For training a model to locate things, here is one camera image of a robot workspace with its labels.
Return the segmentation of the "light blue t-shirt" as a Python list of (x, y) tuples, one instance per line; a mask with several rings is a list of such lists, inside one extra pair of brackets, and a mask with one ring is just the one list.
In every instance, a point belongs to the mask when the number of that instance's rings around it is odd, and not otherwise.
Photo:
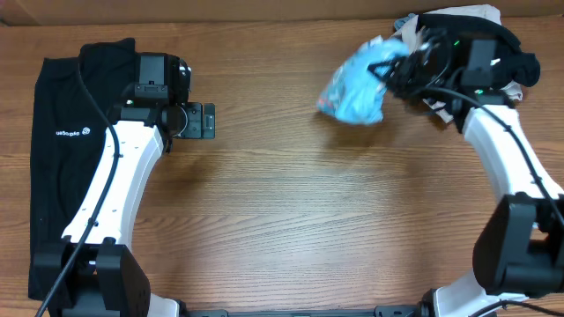
[(408, 54), (408, 46), (398, 39), (385, 40), (377, 36), (363, 43), (333, 73), (317, 99), (318, 110), (352, 125), (381, 122), (387, 88), (378, 77), (390, 70), (388, 62)]

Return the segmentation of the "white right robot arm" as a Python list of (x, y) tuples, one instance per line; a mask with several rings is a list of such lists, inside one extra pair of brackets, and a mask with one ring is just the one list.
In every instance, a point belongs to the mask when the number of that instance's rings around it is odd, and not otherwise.
[(379, 307), (379, 316), (493, 316), (507, 306), (533, 308), (535, 299), (563, 290), (563, 190), (540, 163), (507, 94), (493, 86), (500, 43), (483, 32), (427, 29), (411, 54), (368, 66), (398, 98), (444, 104), (497, 199), (468, 273), (414, 306)]

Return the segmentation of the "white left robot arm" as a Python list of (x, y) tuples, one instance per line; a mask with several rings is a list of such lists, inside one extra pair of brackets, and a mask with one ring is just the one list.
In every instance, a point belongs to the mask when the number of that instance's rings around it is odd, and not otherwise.
[(184, 316), (132, 253), (145, 186), (176, 139), (212, 139), (178, 56), (110, 44), (44, 63), (35, 91), (30, 275), (38, 315)]

